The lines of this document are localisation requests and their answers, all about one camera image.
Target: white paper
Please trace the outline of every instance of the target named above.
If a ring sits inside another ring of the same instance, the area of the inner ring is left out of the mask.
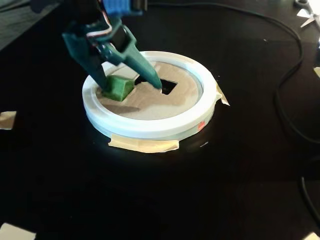
[[[305,10],[304,8],[302,8],[298,13],[297,13],[297,16],[298,17],[301,17],[301,18],[310,18],[311,15],[309,14],[309,12],[307,10]]]

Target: robotic arm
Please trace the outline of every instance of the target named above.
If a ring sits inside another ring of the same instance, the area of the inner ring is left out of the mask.
[[[136,71],[155,88],[162,83],[151,64],[136,48],[136,38],[122,24],[124,15],[141,15],[147,10],[147,0],[66,0],[74,15],[62,34],[72,56],[103,91],[109,90],[101,63],[120,63]],[[31,8],[40,12],[56,0],[32,0]]]

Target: wire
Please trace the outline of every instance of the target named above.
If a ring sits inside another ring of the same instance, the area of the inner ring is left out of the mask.
[[[108,16],[107,16],[107,13],[106,11],[104,10],[105,7],[103,5],[103,2],[102,0],[98,0],[99,4],[101,5],[101,9],[103,9],[101,12],[102,12],[102,15],[103,15],[103,18],[104,18],[104,21],[105,23],[108,25],[108,28],[107,29],[104,29],[104,30],[100,30],[100,31],[91,31],[91,32],[88,32],[86,34],[86,36],[88,38],[94,38],[94,37],[100,37],[100,36],[104,36],[104,35],[108,35],[109,33],[112,32],[113,28],[112,28],[112,25],[108,19]]]
[[[280,27],[281,29],[283,29],[287,33],[289,33],[295,39],[295,41],[297,43],[297,46],[299,49],[299,56],[298,56],[297,62],[291,67],[291,69],[280,78],[280,81],[274,91],[273,100],[274,100],[275,109],[278,113],[280,121],[282,121],[282,118],[283,118],[287,122],[289,127],[293,130],[293,132],[295,132],[298,136],[300,136],[302,139],[306,140],[309,143],[320,144],[319,139],[314,139],[314,138],[311,138],[311,137],[305,135],[295,126],[295,124],[290,120],[286,111],[284,110],[284,107],[282,105],[281,98],[280,98],[281,87],[287,82],[287,80],[294,73],[297,72],[297,70],[300,68],[300,66],[303,62],[304,51],[303,51],[302,42],[301,42],[299,34],[294,29],[287,26],[284,22],[282,22],[276,18],[266,16],[266,15],[263,15],[263,14],[260,14],[260,13],[254,12],[254,11],[249,11],[249,10],[241,9],[238,7],[229,6],[229,5],[220,4],[220,3],[214,3],[214,2],[189,2],[189,3],[151,2],[151,3],[149,3],[149,6],[166,7],[166,8],[211,6],[211,7],[223,8],[223,9],[228,9],[228,10],[232,10],[235,12],[239,12],[239,13],[243,13],[243,14],[247,14],[247,15],[251,15],[254,17],[264,19],[268,22],[271,22],[274,25],[277,25],[278,27]],[[316,162],[320,162],[320,156],[317,156],[316,158],[309,160],[307,162],[307,164],[305,165],[305,167],[302,168],[302,173],[301,173],[301,175],[299,177],[299,181],[298,181],[298,187],[299,187],[300,194],[304,200],[305,205],[307,206],[307,208],[308,208],[311,216],[313,217],[314,221],[316,222],[317,226],[320,228],[320,215],[310,199],[310,196],[309,196],[307,188],[306,188],[305,177],[304,177],[305,169],[307,167],[313,165]]]
[[[274,104],[275,104],[275,108],[277,110],[277,113],[279,114],[280,117],[282,117],[287,124],[290,126],[290,128],[297,134],[299,135],[301,138],[303,138],[304,140],[313,143],[313,144],[320,144],[320,140],[318,139],[313,139],[307,135],[305,135],[304,133],[302,133],[296,126],[295,124],[290,120],[290,118],[288,117],[286,111],[284,110],[283,104],[281,102],[281,98],[280,98],[280,88],[281,86],[295,73],[297,72],[297,70],[300,68],[302,62],[303,62],[303,55],[304,55],[304,51],[303,51],[303,46],[302,46],[302,42],[301,42],[301,38],[299,36],[299,34],[292,29],[291,27],[289,27],[288,25],[286,25],[284,22],[271,17],[271,16],[266,16],[254,11],[250,11],[250,10],[245,10],[242,8],[238,8],[238,7],[234,7],[234,6],[229,6],[229,5],[225,5],[225,4],[220,4],[220,3],[214,3],[214,2],[189,2],[189,3],[169,3],[169,2],[150,2],[149,6],[153,6],[153,7],[166,7],[166,8],[174,8],[174,7],[204,7],[204,6],[212,6],[212,7],[217,7],[217,8],[222,8],[222,9],[228,9],[228,10],[232,10],[235,12],[239,12],[239,13],[243,13],[243,14],[247,14],[247,15],[251,15],[251,16],[255,16],[264,20],[267,20],[268,22],[271,22],[272,24],[280,27],[281,29],[285,30],[288,34],[290,34],[296,41],[298,49],[299,49],[299,56],[298,56],[298,60],[297,62],[294,64],[294,66],[292,66],[292,68],[286,72],[281,78],[280,81],[277,85],[277,88],[274,92]]]

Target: white circular frame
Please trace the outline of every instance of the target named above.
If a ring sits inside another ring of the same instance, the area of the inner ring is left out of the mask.
[[[209,70],[189,57],[171,52],[143,51],[141,54],[150,62],[172,64],[195,75],[202,85],[202,96],[192,108],[173,117],[157,120],[131,119],[111,112],[99,102],[96,96],[98,85],[89,75],[82,88],[83,104],[88,119],[99,132],[107,137],[116,134],[128,138],[163,139],[188,131],[208,115],[212,115],[217,85]],[[106,76],[123,66],[123,63],[119,66],[109,62],[102,64]]]

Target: scissors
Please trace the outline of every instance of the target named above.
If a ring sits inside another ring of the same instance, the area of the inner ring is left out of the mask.
[[[309,3],[309,0],[295,0],[295,4],[298,7],[307,10],[311,16],[300,27],[303,28],[303,27],[309,25],[310,23],[312,23],[313,21],[315,21],[318,28],[320,29],[320,15],[314,13],[314,11]]]

